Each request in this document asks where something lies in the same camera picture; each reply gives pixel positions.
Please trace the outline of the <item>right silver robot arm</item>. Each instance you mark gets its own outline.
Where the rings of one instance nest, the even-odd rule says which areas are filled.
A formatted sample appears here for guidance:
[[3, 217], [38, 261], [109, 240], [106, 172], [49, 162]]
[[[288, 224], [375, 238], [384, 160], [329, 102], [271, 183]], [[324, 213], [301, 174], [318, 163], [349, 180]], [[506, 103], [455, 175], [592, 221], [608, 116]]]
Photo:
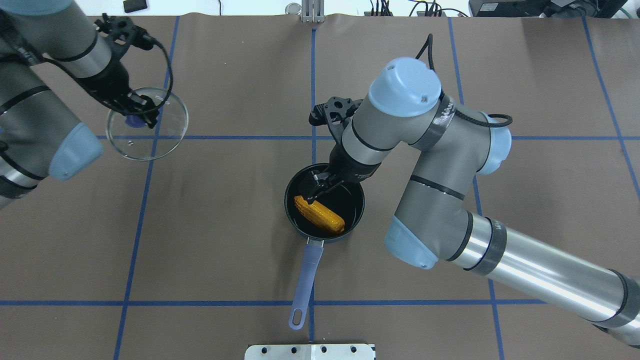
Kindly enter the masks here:
[[388, 225], [384, 246], [429, 270], [438, 261], [573, 313], [639, 347], [639, 278], [559, 248], [634, 243], [639, 189], [611, 167], [624, 151], [606, 141], [518, 140], [512, 117], [476, 111], [442, 90], [431, 63], [391, 60], [362, 99], [332, 96], [308, 119], [334, 139], [328, 163], [302, 172], [294, 194], [306, 223], [328, 238], [359, 222], [361, 182], [400, 144], [419, 151]]

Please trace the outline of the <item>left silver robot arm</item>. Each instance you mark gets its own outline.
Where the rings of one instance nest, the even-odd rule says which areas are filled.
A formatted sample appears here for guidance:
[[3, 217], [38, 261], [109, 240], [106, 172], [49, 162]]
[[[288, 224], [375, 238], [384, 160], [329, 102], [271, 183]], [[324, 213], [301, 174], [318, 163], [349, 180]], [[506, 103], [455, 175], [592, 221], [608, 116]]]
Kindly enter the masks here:
[[73, 0], [1, 2], [1, 207], [45, 178], [65, 181], [104, 151], [98, 137], [33, 71], [47, 63], [133, 126], [153, 129], [160, 104], [130, 87], [121, 58], [162, 44], [126, 16], [91, 22]]

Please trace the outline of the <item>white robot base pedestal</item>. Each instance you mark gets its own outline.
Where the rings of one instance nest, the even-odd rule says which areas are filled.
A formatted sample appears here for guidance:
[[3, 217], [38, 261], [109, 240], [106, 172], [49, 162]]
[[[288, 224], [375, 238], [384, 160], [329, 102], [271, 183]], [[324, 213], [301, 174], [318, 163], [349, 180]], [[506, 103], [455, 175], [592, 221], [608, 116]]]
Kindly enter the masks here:
[[245, 360], [376, 360], [374, 344], [254, 344], [247, 347]]

